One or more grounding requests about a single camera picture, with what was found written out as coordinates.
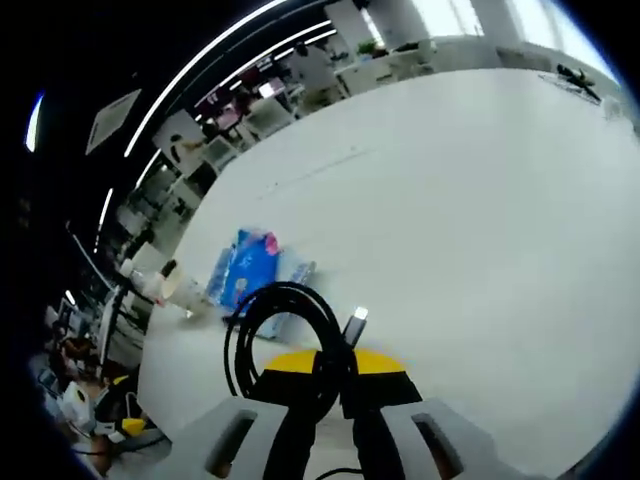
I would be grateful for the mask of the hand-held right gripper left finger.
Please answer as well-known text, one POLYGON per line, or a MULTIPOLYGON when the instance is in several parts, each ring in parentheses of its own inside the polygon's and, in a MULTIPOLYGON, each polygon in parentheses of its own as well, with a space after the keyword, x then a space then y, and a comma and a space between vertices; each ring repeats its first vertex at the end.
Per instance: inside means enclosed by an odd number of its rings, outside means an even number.
POLYGON ((270 362, 246 397, 229 397, 175 438, 169 479, 302 479, 324 415, 316 354, 270 362))

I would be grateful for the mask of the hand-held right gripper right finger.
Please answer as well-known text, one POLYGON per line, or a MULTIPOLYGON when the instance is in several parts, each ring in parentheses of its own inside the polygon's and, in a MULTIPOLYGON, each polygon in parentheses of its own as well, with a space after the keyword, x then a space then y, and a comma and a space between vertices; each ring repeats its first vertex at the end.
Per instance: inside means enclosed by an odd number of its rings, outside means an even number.
POLYGON ((503 479, 491 437, 436 399, 420 395, 405 368, 360 349, 342 391, 344 416, 366 479, 503 479))

